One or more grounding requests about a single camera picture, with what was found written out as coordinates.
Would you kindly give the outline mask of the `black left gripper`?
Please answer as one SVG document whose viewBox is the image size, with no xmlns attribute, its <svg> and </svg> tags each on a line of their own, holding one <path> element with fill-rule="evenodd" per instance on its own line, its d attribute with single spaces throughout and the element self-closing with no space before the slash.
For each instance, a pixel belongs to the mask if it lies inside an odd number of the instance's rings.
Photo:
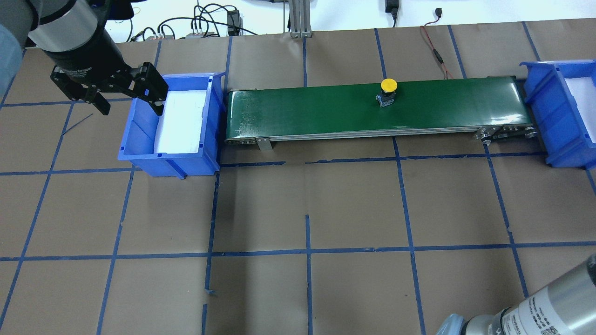
<svg viewBox="0 0 596 335">
<path fill-rule="evenodd" d="M 157 68 L 144 62 L 128 66 L 104 27 L 98 25 L 89 40 L 71 50 L 50 52 L 51 81 L 72 101 L 91 101 L 104 116 L 110 102 L 101 93 L 122 93 L 149 104 L 157 116 L 164 112 L 169 86 Z"/>
</svg>

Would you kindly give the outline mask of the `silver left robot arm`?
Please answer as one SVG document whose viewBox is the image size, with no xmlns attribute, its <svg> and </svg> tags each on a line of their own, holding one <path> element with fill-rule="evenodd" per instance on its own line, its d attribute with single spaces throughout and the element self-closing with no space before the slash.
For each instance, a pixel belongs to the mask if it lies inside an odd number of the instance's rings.
<svg viewBox="0 0 596 335">
<path fill-rule="evenodd" d="M 27 41 L 53 60 L 51 81 L 72 101 L 94 105 L 103 115 L 102 93 L 120 93 L 164 110 L 168 84 L 152 63 L 133 68 L 105 29 L 109 20 L 134 17 L 131 0 L 3 0 L 0 3 L 1 94 L 23 61 Z"/>
</svg>

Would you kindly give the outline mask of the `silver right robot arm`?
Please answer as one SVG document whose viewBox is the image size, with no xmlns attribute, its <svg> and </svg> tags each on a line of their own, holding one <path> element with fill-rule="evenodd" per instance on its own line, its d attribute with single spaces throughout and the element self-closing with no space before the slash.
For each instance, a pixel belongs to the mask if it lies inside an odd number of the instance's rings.
<svg viewBox="0 0 596 335">
<path fill-rule="evenodd" d="M 451 314 L 439 335 L 594 335 L 596 255 L 553 280 L 515 307 L 470 320 Z"/>
</svg>

